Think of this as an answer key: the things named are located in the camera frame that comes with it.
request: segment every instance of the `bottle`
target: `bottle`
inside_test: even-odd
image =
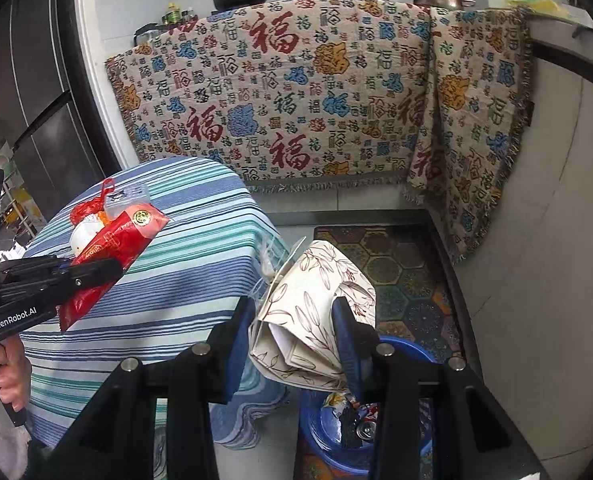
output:
[[[168,13],[166,14],[169,25],[176,25],[180,23],[180,10],[174,3],[168,5]]]
[[[189,23],[196,22],[196,20],[198,20],[198,16],[196,15],[196,12],[194,12],[194,9],[192,9],[192,7],[188,7],[187,12]]]

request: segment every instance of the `human hand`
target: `human hand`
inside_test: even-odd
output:
[[[25,357],[23,343],[18,335],[0,343],[0,397],[3,404],[12,404],[20,411],[30,400],[32,364]]]

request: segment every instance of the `table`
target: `table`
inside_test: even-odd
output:
[[[259,279],[264,238],[272,240],[276,264],[286,251],[241,179],[217,162],[166,158],[121,171],[114,179],[117,189],[147,183],[152,204],[170,222],[70,330],[61,333],[58,319],[52,319],[21,335],[33,365],[31,433],[51,447],[123,358],[135,356],[145,364],[173,358],[229,319],[239,297]],[[73,256],[70,211],[99,191],[97,184],[61,210],[26,256]],[[234,399],[211,406],[214,440],[231,449],[255,446],[259,436],[252,420],[282,405],[286,395],[284,385],[265,379],[248,361]],[[165,418],[160,401],[156,441],[161,449]]]

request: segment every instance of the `refrigerator door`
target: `refrigerator door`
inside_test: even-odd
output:
[[[10,11],[14,0],[0,10],[0,144],[14,145],[28,127],[19,101],[14,66],[10,55]]]
[[[13,159],[46,220],[103,179],[72,102],[23,139]]]
[[[48,175],[43,159],[38,154],[32,136],[25,139],[14,152],[12,160],[23,180],[25,187],[43,213],[46,220],[51,220],[61,207],[61,198],[56,191],[54,182]]]
[[[13,0],[10,37],[17,87],[25,117],[32,124],[67,88],[59,67],[53,0]]]

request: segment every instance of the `folded cloth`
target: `folded cloth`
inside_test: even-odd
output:
[[[250,326],[251,361],[264,376],[281,383],[346,391],[332,304],[347,298],[355,319],[374,327],[375,289],[326,240],[314,240],[294,265],[291,261],[279,270]]]

